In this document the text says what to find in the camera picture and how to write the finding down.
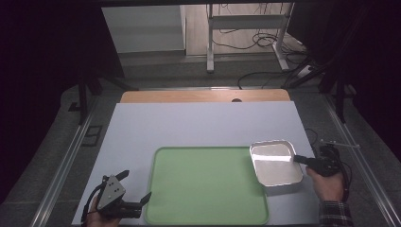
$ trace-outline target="silver tray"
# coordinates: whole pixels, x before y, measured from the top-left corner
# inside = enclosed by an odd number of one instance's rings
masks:
[[[257,180],[268,191],[297,184],[304,177],[300,165],[293,162],[295,151],[289,141],[256,142],[250,146],[250,153]]]

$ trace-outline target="plaid sleeve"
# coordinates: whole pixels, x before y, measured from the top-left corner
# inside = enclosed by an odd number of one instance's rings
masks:
[[[322,201],[319,211],[320,227],[354,226],[347,203],[340,201]]]

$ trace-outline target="aluminum rail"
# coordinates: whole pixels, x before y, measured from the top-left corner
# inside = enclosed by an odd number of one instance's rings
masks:
[[[57,198],[61,192],[62,186],[64,185],[65,179],[67,178],[68,172],[70,171],[71,165],[74,163],[74,159],[77,156],[80,144],[82,143],[85,132],[87,131],[89,124],[94,115],[98,96],[94,96],[89,103],[89,112],[82,125],[78,127],[78,130],[74,136],[73,141],[70,144],[65,156],[63,157],[60,166],[53,177],[52,182],[47,187],[47,191],[44,194],[44,198],[39,205],[36,214],[30,223],[31,227],[45,226],[51,212],[53,211],[54,205],[56,204]]]
[[[352,136],[351,132],[349,132],[347,126],[345,124],[342,124],[340,119],[337,117],[334,103],[330,99],[330,96],[325,95],[324,97],[326,108],[330,113],[333,122],[335,123],[344,143],[350,145],[356,144],[354,137]],[[380,185],[374,172],[369,167],[369,164],[363,156],[360,148],[348,147],[348,150],[350,151],[354,162],[356,163],[357,168],[360,171],[360,175],[362,175],[363,180],[368,185],[378,207],[383,214],[384,219],[387,221],[389,226],[401,226],[401,220],[397,215],[390,198],[387,196],[386,191]]]

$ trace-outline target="green mat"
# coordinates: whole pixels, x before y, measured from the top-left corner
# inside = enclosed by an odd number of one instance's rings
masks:
[[[148,224],[253,225],[269,217],[249,148],[160,148],[149,190]]]

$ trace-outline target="metal frame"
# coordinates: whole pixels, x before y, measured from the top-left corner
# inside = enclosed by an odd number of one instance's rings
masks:
[[[213,5],[209,4],[209,14],[207,20],[209,23],[208,43],[207,43],[207,72],[213,73],[214,64],[214,45],[213,30],[218,29],[279,29],[277,42],[273,44],[273,50],[277,57],[280,67],[283,71],[289,70],[286,58],[283,56],[281,46],[283,44],[284,35],[287,31],[289,18],[292,13],[294,3],[290,3],[285,14],[271,15],[236,15],[236,16],[213,16]]]
[[[75,157],[77,156],[80,144],[82,143],[85,132],[87,131],[89,124],[92,121],[94,111],[96,108],[98,96],[94,96],[93,100],[89,105],[89,112],[82,125],[78,127],[78,130],[74,136],[73,141],[70,144],[65,156],[61,160],[60,166],[57,169],[56,174],[53,177],[50,185],[47,187],[47,191],[44,194],[44,198],[36,211],[36,214],[29,226],[45,226],[51,212],[53,211],[54,205],[56,204],[57,198],[61,192],[67,175],[70,171],[72,164],[74,163]]]
[[[351,132],[349,132],[345,123],[342,123],[337,116],[335,111],[336,108],[330,98],[330,95],[325,95],[325,104],[326,109],[330,113],[333,122],[335,123],[336,128],[340,133],[344,143],[348,145],[356,144],[354,137],[352,136]],[[359,170],[360,175],[369,187],[379,209],[383,214],[384,219],[387,221],[389,226],[401,226],[400,217],[397,215],[390,198],[387,196],[386,191],[377,180],[377,177],[375,176],[372,169],[369,167],[369,164],[363,156],[360,148],[349,146],[348,150],[350,151],[350,154],[357,165],[357,169]]]

